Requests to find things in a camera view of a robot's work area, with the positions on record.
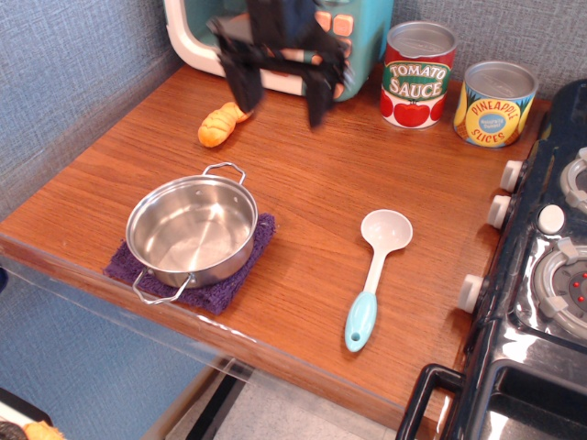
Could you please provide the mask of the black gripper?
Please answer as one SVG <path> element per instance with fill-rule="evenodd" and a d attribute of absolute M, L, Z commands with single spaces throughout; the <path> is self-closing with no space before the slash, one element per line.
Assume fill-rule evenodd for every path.
<path fill-rule="evenodd" d="M 330 36 L 315 18 L 317 1 L 247 1 L 241 22 L 215 17 L 207 25 L 216 36 L 218 59 L 238 107 L 250 113 L 264 95 L 262 70 L 305 79 L 311 128 L 319 127 L 340 84 L 352 80 L 347 45 Z"/>

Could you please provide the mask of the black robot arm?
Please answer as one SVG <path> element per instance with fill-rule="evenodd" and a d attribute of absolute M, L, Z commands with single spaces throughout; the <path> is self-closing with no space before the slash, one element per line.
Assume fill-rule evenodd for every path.
<path fill-rule="evenodd" d="M 319 25 L 315 1 L 248 1 L 246 6 L 248 16 L 239 22 L 219 16 L 207 23 L 238 106 L 248 113 L 260 103 L 262 70 L 291 74 L 305 85 L 310 127 L 319 127 L 336 87 L 352 81 L 348 46 Z"/>

